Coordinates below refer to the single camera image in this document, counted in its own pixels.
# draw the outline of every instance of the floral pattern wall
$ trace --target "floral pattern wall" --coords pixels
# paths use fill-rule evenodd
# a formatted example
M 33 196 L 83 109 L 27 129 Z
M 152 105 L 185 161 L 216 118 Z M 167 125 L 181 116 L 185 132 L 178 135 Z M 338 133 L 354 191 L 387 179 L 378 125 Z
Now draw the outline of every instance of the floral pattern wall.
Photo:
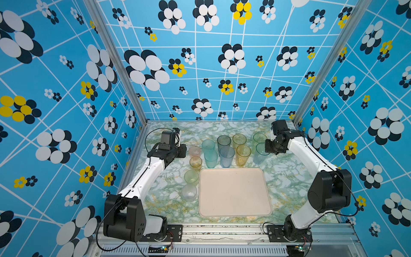
M 141 122 L 82 1 L 3 1 L 0 49 L 0 256 L 83 256 Z
M 353 176 L 342 209 L 368 256 L 410 256 L 410 1 L 373 0 L 302 120 L 308 140 Z
M 294 117 L 356 2 L 98 4 L 148 119 L 276 120 Z

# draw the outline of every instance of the marble-pattern tabletop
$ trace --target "marble-pattern tabletop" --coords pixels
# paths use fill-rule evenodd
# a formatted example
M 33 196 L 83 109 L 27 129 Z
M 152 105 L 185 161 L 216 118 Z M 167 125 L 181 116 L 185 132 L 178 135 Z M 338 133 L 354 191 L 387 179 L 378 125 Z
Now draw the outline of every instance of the marble-pattern tabletop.
M 287 123 L 289 128 L 294 128 L 292 122 L 287 121 Z M 220 135 L 228 135 L 232 138 L 233 135 L 240 133 L 246 136 L 246 145 L 251 147 L 252 136 L 255 133 L 264 133 L 269 138 L 270 126 L 271 122 L 150 122 L 148 131 L 160 127 L 170 129 L 178 127 L 182 131 L 181 143 L 187 145 L 187 156 L 185 158 L 176 158 L 155 180 L 143 204 L 146 215 L 166 216 L 168 222 L 248 223 L 267 221 L 283 223 L 288 214 L 297 211 L 307 201 L 307 191 L 313 181 L 313 177 L 309 174 L 307 168 L 290 151 L 279 155 L 270 154 L 260 165 L 253 163 L 253 153 L 251 153 L 244 166 L 258 167 L 263 170 L 272 204 L 272 213 L 269 216 L 202 217 L 199 214 L 198 197 L 193 202 L 187 202 L 181 196 L 181 190 L 186 185 L 184 174 L 190 169 L 188 149 L 191 146 L 201 147 L 201 143 L 206 139 L 211 139 L 217 144 L 217 137 Z M 147 137 L 147 148 L 149 150 L 155 143 L 159 142 L 162 131 L 165 130 L 156 130 Z M 135 174 L 141 169 L 146 158 L 147 151 L 144 148 Z M 201 158 L 203 160 L 203 169 L 207 168 L 203 153 L 201 153 Z M 234 157 L 231 168 L 236 167 Z M 221 168 L 219 159 L 216 168 Z M 334 214 L 328 214 L 318 222 L 338 223 Z

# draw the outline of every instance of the vent grille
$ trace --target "vent grille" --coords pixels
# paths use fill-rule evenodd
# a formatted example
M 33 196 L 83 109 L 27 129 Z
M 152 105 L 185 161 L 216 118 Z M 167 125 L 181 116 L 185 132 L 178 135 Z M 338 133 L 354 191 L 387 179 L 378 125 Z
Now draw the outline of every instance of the vent grille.
M 116 245 L 105 245 L 113 249 Z M 148 245 L 139 246 L 148 255 Z M 288 256 L 285 245 L 174 245 L 167 255 L 173 256 Z M 136 246 L 122 246 L 112 252 L 102 252 L 102 256 L 141 255 Z

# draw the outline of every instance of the plastic cup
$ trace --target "plastic cup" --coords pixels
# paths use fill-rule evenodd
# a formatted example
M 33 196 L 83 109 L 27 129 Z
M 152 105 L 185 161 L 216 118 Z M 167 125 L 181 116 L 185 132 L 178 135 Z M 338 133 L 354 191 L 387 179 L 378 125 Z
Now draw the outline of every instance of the plastic cup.
M 194 156 L 193 158 L 190 159 L 190 166 L 193 170 L 200 171 L 202 165 L 203 165 L 203 160 L 200 157 Z
M 201 147 L 203 148 L 203 153 L 206 154 L 205 152 L 208 150 L 215 150 L 215 142 L 211 139 L 206 139 L 201 144 Z
M 233 136 L 233 148 L 234 150 L 237 149 L 239 145 L 243 145 L 247 142 L 247 138 L 243 134 L 235 134 Z
M 235 151 L 230 146 L 223 146 L 220 150 L 220 163 L 221 167 L 229 168 L 233 162 Z
M 212 169 L 217 165 L 218 153 L 215 150 L 208 150 L 204 152 L 204 160 L 207 168 Z
M 263 133 L 255 133 L 253 136 L 253 148 L 255 148 L 259 143 L 265 143 L 267 136 Z
M 256 146 L 256 151 L 254 153 L 253 162 L 255 164 L 261 164 L 269 156 L 270 153 L 266 153 L 266 144 L 259 143 Z
M 196 170 L 188 170 L 184 174 L 184 180 L 187 184 L 197 185 L 199 183 L 199 173 Z
M 198 146 L 192 146 L 188 150 L 188 153 L 190 154 L 190 157 L 200 156 L 201 155 L 201 148 L 199 148 Z
M 187 184 L 182 188 L 182 197 L 186 201 L 194 201 L 197 198 L 197 188 L 193 184 Z
M 247 145 L 239 145 L 237 147 L 236 154 L 236 163 L 237 166 L 242 167 L 247 162 L 248 158 L 251 155 L 251 148 Z
M 223 146 L 230 146 L 231 138 L 226 135 L 219 136 L 217 138 L 217 144 L 218 144 L 218 152 L 220 152 Z

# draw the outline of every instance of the beige plastic tray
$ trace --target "beige plastic tray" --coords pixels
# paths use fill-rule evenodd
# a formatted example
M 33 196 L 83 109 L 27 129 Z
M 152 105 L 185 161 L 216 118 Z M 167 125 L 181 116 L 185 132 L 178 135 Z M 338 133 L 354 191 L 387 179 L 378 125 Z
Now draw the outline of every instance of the beige plastic tray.
M 199 186 L 201 216 L 266 216 L 271 212 L 271 201 L 261 169 L 201 170 Z

